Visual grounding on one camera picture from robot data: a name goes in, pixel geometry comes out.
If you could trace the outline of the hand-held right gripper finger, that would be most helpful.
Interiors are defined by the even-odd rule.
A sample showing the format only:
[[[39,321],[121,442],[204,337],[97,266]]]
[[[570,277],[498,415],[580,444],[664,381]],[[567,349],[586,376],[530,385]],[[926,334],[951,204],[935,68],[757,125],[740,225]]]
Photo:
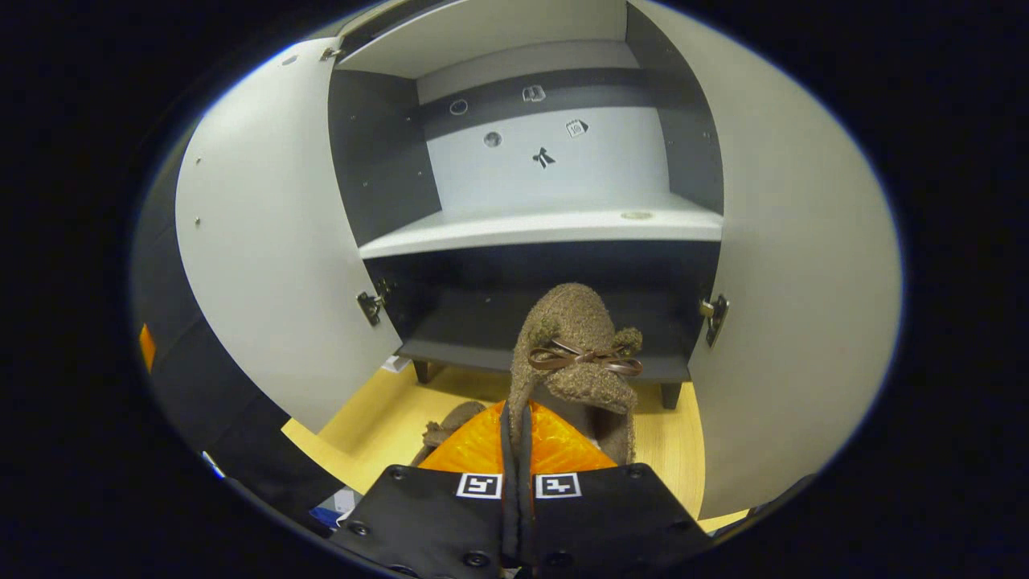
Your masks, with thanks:
[[[492,404],[423,462],[386,466],[332,546],[385,577],[502,577],[519,542],[506,418]]]
[[[646,464],[618,465],[531,402],[519,455],[519,555],[535,578],[668,578],[713,539]]]

